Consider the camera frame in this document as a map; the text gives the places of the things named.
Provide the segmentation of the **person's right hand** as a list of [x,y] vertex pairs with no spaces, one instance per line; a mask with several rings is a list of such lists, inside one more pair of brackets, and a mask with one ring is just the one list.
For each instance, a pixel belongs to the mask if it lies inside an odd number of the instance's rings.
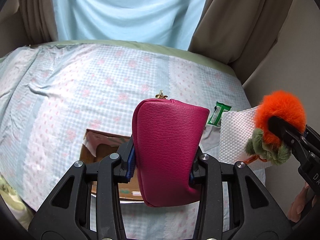
[[307,203],[307,194],[309,189],[310,186],[307,182],[305,182],[304,187],[300,193],[296,195],[295,200],[291,203],[287,217],[294,223],[297,223],[301,218],[302,211]]

